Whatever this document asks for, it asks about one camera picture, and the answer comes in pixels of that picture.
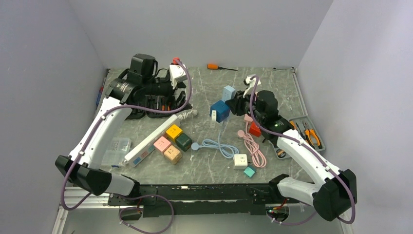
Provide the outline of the teal plug adapter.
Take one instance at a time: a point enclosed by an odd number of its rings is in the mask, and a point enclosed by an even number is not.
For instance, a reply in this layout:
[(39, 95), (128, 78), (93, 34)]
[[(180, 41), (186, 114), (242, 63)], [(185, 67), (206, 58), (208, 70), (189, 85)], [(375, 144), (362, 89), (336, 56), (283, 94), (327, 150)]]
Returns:
[(249, 177), (249, 178), (252, 178), (253, 176), (254, 176), (254, 174), (256, 173), (256, 168), (255, 167), (253, 167), (253, 166), (251, 166), (251, 165), (248, 165), (245, 169), (244, 169), (244, 174), (247, 176), (247, 177)]

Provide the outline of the orange pliers in tray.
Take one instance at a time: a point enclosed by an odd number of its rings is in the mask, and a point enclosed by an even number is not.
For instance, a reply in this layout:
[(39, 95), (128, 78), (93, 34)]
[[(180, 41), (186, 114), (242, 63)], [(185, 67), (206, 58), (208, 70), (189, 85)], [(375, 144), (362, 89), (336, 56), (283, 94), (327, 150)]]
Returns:
[(309, 124), (307, 121), (302, 121), (303, 126), (304, 126), (304, 134), (307, 139), (307, 141), (310, 143), (312, 147), (321, 147), (321, 140), (319, 136), (316, 134), (316, 131), (313, 128), (310, 128)]

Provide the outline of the dark green cube socket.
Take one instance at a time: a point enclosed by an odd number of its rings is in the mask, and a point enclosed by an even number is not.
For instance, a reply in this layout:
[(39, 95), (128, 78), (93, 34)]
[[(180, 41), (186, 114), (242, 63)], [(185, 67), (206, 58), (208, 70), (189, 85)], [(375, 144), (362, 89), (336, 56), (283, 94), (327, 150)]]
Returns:
[(176, 145), (184, 152), (186, 152), (193, 143), (192, 139), (185, 133), (180, 134), (176, 140)]

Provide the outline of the white cube socket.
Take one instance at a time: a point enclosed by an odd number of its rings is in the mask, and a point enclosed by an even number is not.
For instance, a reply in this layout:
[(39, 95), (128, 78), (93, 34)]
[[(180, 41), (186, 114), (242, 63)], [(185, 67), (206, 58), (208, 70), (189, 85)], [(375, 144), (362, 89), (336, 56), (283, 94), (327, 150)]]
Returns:
[(233, 169), (245, 170), (248, 166), (247, 154), (235, 154), (233, 156)]

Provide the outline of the light blue power strip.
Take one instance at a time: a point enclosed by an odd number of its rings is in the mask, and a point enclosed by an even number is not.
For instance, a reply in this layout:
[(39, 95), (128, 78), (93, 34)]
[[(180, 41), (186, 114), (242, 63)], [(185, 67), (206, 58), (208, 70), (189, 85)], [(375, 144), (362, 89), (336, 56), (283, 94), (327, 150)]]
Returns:
[(235, 93), (236, 93), (235, 88), (233, 88), (232, 86), (227, 85), (223, 88), (221, 100), (225, 102), (227, 100), (233, 99), (234, 96), (235, 96)]

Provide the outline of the clear plastic screw box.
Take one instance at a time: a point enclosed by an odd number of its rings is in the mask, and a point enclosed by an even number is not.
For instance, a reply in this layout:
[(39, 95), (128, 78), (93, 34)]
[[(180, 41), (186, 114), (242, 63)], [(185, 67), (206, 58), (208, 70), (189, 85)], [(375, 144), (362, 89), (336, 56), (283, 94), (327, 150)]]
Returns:
[(103, 160), (102, 166), (124, 167), (126, 165), (125, 156), (130, 152), (131, 139), (127, 137), (114, 137), (109, 144)]

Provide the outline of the blue cube socket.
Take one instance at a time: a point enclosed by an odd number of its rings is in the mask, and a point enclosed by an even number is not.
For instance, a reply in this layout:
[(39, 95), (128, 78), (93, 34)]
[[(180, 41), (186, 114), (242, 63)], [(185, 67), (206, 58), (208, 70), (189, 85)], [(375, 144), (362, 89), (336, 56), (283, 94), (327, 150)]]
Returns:
[(219, 100), (210, 107), (210, 111), (209, 111), (210, 117), (212, 116), (213, 111), (216, 112), (215, 120), (218, 123), (221, 123), (229, 116), (230, 108), (225, 104), (224, 101)]

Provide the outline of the red cube socket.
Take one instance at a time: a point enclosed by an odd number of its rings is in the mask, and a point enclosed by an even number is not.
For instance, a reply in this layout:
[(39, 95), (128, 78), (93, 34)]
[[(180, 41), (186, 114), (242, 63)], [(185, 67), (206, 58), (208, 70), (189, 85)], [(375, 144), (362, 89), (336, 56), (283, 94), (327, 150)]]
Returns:
[(252, 123), (250, 124), (250, 127), (249, 127), (248, 132), (249, 132), (251, 135), (255, 136), (255, 137), (260, 137), (260, 136), (262, 135), (260, 128), (259, 128), (259, 127), (257, 126), (257, 124), (254, 123), (254, 122), (252, 122)]

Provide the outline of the beige cube socket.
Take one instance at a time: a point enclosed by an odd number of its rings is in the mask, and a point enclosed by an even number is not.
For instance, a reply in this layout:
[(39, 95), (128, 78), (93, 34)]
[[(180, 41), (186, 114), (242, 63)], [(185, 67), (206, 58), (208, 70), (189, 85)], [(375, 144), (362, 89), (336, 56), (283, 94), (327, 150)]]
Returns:
[(170, 145), (164, 152), (163, 155), (168, 159), (173, 165), (175, 165), (181, 158), (182, 153), (175, 146)]

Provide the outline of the yellow cube socket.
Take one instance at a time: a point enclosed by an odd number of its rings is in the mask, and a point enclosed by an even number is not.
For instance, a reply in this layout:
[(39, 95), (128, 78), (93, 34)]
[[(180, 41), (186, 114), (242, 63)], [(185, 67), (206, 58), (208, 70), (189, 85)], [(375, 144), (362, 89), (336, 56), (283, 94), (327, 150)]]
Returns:
[(177, 125), (173, 124), (166, 130), (167, 137), (176, 142), (176, 139), (183, 133), (183, 130)]

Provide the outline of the white long power strip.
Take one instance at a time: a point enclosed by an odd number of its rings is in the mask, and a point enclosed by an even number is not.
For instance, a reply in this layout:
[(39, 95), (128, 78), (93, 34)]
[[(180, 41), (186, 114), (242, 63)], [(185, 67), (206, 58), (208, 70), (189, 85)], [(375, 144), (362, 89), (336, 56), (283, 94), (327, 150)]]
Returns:
[(181, 121), (187, 119), (190, 115), (196, 116), (197, 110), (189, 110), (182, 114), (173, 114), (166, 119), (159, 127), (157, 127), (152, 133), (150, 133), (143, 141), (137, 144), (124, 156), (125, 165), (136, 167), (142, 162), (149, 154), (155, 150), (154, 143), (162, 136), (165, 135), (166, 130), (173, 124), (180, 126)]

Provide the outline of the black tool case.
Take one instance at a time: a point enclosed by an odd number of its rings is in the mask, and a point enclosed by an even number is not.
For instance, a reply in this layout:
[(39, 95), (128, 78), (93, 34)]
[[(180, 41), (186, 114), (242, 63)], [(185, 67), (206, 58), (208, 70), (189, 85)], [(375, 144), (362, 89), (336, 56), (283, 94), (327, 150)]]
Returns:
[(154, 82), (149, 83), (145, 88), (141, 89), (141, 93), (134, 95), (135, 100), (131, 101), (131, 105), (142, 106), (149, 109), (162, 111), (154, 113), (140, 109), (132, 109), (131, 114), (127, 117), (128, 120), (141, 119), (144, 116), (149, 118), (169, 117), (170, 114), (163, 113), (181, 107), (187, 100), (185, 90), (178, 93), (178, 89), (186, 88), (182, 82), (178, 83), (177, 88), (173, 88), (169, 78), (156, 78)]

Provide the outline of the pink cube socket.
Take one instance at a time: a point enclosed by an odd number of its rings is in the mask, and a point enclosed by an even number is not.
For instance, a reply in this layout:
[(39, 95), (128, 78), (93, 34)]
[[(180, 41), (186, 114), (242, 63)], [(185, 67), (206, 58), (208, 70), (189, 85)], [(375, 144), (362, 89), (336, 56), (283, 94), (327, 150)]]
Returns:
[(158, 138), (153, 146), (155, 147), (155, 149), (157, 151), (159, 151), (160, 153), (164, 153), (170, 146), (172, 145), (172, 143), (164, 136), (161, 136), (160, 138)]

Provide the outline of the white charger plug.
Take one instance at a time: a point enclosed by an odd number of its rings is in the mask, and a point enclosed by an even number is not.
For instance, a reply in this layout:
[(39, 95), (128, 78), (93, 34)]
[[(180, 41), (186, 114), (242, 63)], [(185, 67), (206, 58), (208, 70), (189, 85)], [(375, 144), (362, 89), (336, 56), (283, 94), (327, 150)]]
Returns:
[(217, 112), (216, 112), (216, 110), (212, 110), (212, 111), (211, 111), (210, 117), (211, 117), (210, 127), (211, 127), (212, 129), (214, 129), (215, 126), (216, 126), (216, 120), (217, 120)]

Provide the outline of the pink power strip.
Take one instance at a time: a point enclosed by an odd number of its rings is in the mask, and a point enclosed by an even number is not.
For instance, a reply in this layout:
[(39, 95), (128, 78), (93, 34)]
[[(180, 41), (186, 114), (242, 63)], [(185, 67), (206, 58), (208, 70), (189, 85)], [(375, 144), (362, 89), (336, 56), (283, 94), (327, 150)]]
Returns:
[(244, 115), (244, 121), (245, 121), (245, 122), (248, 122), (248, 123), (252, 123), (252, 122), (253, 122), (253, 119), (252, 119), (252, 117), (249, 116), (248, 114), (245, 114), (245, 115)]

